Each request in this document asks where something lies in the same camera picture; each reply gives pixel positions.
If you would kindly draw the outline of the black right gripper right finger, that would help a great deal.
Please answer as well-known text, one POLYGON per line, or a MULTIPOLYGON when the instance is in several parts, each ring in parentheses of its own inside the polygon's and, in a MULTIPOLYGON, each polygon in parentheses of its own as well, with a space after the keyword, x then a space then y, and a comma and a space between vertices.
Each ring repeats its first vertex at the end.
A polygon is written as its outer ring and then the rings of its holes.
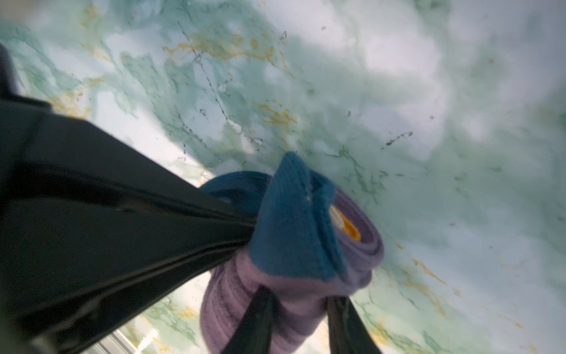
POLYGON ((327 299, 331 354, 382 354, 348 297, 327 299))

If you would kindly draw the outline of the purple striped sock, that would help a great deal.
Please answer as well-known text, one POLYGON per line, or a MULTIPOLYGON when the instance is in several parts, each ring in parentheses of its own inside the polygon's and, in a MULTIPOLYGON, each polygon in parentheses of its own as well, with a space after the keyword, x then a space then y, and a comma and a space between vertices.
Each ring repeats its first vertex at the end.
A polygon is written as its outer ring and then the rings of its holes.
POLYGON ((211 353, 226 347, 259 287, 277 300, 270 351, 297 351, 326 316, 327 299, 367 287, 383 260, 370 219, 294 153, 272 176, 227 173, 202 190, 256 218, 249 244, 213 269, 206 288, 200 328, 211 353))

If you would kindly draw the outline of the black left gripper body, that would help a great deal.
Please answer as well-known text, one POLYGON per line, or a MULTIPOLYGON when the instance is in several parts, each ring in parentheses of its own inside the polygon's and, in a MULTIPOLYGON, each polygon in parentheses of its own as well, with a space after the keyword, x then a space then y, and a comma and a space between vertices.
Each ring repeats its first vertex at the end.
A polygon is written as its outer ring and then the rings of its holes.
POLYGON ((17 196, 19 173, 40 114, 20 97, 13 64, 1 49, 1 352, 52 353, 53 343, 42 331, 42 298, 35 256, 35 231, 27 202, 17 196))

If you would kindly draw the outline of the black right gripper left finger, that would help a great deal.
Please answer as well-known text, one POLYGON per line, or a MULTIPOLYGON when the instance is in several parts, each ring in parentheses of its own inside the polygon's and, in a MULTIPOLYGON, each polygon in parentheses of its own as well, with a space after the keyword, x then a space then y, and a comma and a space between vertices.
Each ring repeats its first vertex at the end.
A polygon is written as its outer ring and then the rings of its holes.
POLYGON ((270 354, 277 299, 260 286, 222 354, 270 354))

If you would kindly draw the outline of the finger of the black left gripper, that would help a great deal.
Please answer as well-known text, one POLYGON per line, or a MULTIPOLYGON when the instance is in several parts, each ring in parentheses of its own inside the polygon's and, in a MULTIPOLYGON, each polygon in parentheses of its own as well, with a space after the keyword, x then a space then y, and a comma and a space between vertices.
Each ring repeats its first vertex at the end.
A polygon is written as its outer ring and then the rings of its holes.
POLYGON ((180 285, 246 245, 253 224, 157 223, 103 236, 103 228, 45 235, 17 245, 17 323, 26 339, 85 350, 180 285))
POLYGON ((84 120, 45 114, 26 152, 37 193, 119 205, 128 202, 181 215, 254 227, 255 217, 220 201, 84 120))

